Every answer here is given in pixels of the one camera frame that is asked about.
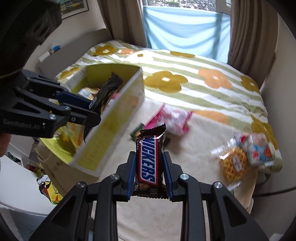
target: bed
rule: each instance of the bed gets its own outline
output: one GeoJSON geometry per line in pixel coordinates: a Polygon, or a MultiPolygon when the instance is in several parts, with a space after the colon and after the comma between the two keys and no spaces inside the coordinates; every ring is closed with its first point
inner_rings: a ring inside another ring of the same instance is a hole
{"type": "MultiPolygon", "coordinates": [[[[219,160],[210,151],[233,137],[234,131],[263,132],[275,149],[276,161],[274,166],[262,168],[260,173],[281,170],[281,154],[254,80],[216,60],[110,40],[106,29],[95,34],[97,38],[89,34],[83,41],[80,38],[62,47],[39,67],[46,77],[56,76],[64,86],[86,65],[121,63],[142,67],[146,100],[122,136],[100,180],[126,162],[122,153],[135,148],[135,144],[129,141],[129,132],[139,122],[150,119],[162,103],[194,112],[189,121],[189,132],[181,138],[172,137],[168,151],[173,162],[200,182],[228,184],[219,160]]],[[[257,169],[249,170],[242,185],[234,192],[246,209],[257,173],[257,169]]],[[[118,203],[117,207],[118,236],[123,240],[179,240],[180,203],[132,197],[130,202],[118,203]]]]}

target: human hand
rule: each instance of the human hand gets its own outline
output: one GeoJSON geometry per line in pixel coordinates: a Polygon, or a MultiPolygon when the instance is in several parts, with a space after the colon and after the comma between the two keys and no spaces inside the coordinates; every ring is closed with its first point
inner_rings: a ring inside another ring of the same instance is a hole
{"type": "Polygon", "coordinates": [[[0,157],[4,156],[10,142],[10,138],[11,134],[0,133],[0,157]]]}

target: metal screw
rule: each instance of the metal screw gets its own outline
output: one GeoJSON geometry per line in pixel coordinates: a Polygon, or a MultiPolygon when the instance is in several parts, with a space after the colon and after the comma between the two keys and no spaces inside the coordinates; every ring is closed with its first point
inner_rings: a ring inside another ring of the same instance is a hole
{"type": "Polygon", "coordinates": [[[57,119],[56,115],[54,115],[54,114],[49,114],[49,118],[53,121],[55,121],[57,119]]]}
{"type": "Polygon", "coordinates": [[[76,183],[76,187],[78,187],[78,188],[84,188],[85,187],[85,182],[78,182],[78,183],[76,183]]]}
{"type": "Polygon", "coordinates": [[[220,182],[215,182],[215,183],[214,183],[214,187],[215,187],[215,188],[221,188],[221,187],[223,187],[223,184],[220,183],[220,182]]]}
{"type": "Polygon", "coordinates": [[[119,178],[119,175],[115,173],[115,174],[112,174],[110,177],[113,180],[117,180],[119,178]]]}
{"type": "Polygon", "coordinates": [[[189,176],[187,175],[187,174],[181,174],[180,175],[180,178],[182,179],[182,180],[187,180],[188,178],[189,178],[189,176]]]}

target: headboard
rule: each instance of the headboard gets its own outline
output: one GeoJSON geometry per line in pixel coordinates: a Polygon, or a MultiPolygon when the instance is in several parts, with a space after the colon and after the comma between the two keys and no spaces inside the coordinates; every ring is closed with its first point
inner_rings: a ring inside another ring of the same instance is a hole
{"type": "Polygon", "coordinates": [[[75,63],[92,46],[111,40],[105,28],[82,35],[39,63],[41,73],[53,79],[63,69],[75,63]]]}

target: waffle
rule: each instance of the waffle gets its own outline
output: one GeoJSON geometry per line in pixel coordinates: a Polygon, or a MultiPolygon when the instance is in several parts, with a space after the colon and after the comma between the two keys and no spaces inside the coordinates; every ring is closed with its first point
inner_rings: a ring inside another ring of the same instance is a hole
{"type": "Polygon", "coordinates": [[[223,174],[229,182],[240,180],[247,172],[247,155],[241,148],[234,148],[232,150],[228,150],[227,152],[231,152],[231,154],[227,156],[224,160],[221,160],[223,174]],[[242,165],[242,170],[240,172],[238,172],[234,167],[233,158],[236,158],[235,156],[239,158],[242,165]]]}

